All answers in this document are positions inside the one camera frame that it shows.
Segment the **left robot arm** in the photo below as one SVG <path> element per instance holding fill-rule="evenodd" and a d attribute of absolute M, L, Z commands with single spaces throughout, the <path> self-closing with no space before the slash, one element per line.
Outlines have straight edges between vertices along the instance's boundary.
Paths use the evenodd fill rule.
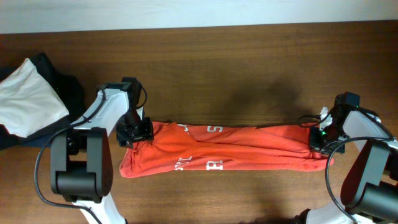
<path fill-rule="evenodd" d="M 111 196 L 113 163 L 109 134 L 116 130 L 121 147 L 154 138 L 140 96 L 146 91 L 136 78 L 98 87 L 85 113 L 50 140 L 50 187 L 64 206 L 79 209 L 89 223 L 126 223 Z"/>

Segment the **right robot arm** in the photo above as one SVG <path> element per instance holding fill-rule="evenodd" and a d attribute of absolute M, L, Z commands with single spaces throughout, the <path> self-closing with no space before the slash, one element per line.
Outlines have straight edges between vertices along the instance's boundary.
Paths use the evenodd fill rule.
<path fill-rule="evenodd" d="M 397 223 L 397 139 L 381 123 L 376 112 L 362 108 L 357 94 L 345 92 L 335 98 L 332 109 L 323 108 L 318 123 L 309 125 L 310 149 L 327 156 L 326 189 L 331 202 L 306 209 L 292 223 Z M 330 186 L 330 165 L 335 153 L 344 153 L 353 142 L 359 155 L 349 170 L 340 197 Z"/>

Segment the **orange printed t-shirt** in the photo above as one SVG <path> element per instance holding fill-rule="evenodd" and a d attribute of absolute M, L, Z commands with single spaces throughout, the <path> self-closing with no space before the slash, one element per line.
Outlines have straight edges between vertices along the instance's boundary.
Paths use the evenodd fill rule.
<path fill-rule="evenodd" d="M 222 127 L 155 121 L 154 139 L 127 149 L 119 166 L 125 178 L 191 170 L 296 170 L 326 167 L 309 146 L 309 130 L 295 125 Z"/>

